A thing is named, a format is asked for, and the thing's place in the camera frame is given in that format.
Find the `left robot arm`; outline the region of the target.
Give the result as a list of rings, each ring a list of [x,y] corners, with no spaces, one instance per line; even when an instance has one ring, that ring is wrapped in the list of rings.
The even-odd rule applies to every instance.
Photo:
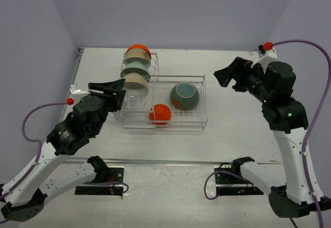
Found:
[[[92,156],[76,170],[57,178],[50,177],[62,163],[87,145],[101,131],[107,116],[122,108],[125,79],[106,83],[89,83],[87,92],[74,93],[63,102],[72,112],[49,133],[45,142],[31,139],[21,127],[23,137],[38,143],[36,156],[11,181],[1,185],[1,213],[4,220],[25,222],[39,214],[54,198],[79,185],[129,186],[114,181],[109,168],[99,156]]]

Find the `large teal ceramic bowl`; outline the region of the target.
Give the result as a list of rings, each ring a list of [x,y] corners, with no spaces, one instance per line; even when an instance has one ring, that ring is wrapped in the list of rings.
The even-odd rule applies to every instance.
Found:
[[[170,102],[179,110],[189,111],[197,107],[200,94],[197,87],[189,82],[177,83],[170,91]]]

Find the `mint green bowl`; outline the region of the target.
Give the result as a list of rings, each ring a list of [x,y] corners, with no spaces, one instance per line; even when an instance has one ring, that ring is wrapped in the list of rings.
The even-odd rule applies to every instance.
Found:
[[[121,71],[121,78],[130,73],[140,74],[147,82],[149,82],[151,79],[151,75],[148,71],[148,68],[139,61],[133,61],[127,64]]]

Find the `large orange bowl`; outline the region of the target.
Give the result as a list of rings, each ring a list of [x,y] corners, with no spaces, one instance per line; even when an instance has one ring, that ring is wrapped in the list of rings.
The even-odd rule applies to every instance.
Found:
[[[142,49],[142,50],[144,50],[145,52],[147,52],[148,55],[149,55],[150,57],[152,56],[150,50],[149,50],[146,46],[144,46],[144,45],[142,45],[142,44],[134,44],[134,45],[130,46],[130,47],[127,49],[127,52],[130,51],[130,50],[132,50],[132,49]]]

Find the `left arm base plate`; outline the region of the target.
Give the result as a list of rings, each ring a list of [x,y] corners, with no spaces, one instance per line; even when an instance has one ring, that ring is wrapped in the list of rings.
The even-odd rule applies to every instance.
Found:
[[[120,196],[127,191],[123,185],[123,166],[111,166],[106,173],[101,173],[95,177],[92,183],[97,185],[82,184],[75,188],[75,195],[95,195],[95,196]]]

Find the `floral beige bowl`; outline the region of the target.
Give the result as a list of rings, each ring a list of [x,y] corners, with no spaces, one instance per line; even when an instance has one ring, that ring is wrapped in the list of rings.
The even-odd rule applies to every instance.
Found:
[[[125,65],[135,61],[141,62],[144,66],[151,65],[151,57],[144,49],[134,48],[125,53]]]

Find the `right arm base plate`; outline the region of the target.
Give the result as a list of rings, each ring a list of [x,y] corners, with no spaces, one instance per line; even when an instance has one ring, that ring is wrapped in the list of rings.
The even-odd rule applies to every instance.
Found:
[[[215,175],[216,194],[218,196],[263,195],[256,186],[229,174]]]

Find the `plain beige bowl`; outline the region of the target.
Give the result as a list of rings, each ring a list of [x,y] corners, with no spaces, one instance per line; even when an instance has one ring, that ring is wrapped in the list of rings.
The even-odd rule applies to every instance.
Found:
[[[145,78],[139,73],[122,74],[125,80],[123,90],[126,95],[132,98],[143,98],[148,94],[148,84]]]

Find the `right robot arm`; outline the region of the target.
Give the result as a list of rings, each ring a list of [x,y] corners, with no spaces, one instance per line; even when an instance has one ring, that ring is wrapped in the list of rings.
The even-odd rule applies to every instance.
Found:
[[[237,57],[229,66],[214,72],[218,83],[227,87],[231,80],[236,92],[249,92],[262,104],[262,113],[279,146],[286,181],[280,181],[261,168],[252,158],[233,160],[227,174],[236,183],[245,180],[265,195],[280,218],[300,218],[312,211],[330,209],[312,167],[309,148],[303,144],[308,132],[304,106],[291,94],[296,75],[284,62],[261,64]]]

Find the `small orange bowl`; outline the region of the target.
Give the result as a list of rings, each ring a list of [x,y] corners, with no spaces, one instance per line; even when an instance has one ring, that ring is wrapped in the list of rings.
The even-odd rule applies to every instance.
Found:
[[[167,125],[171,120],[170,108],[165,104],[156,104],[149,113],[149,120],[155,125]]]

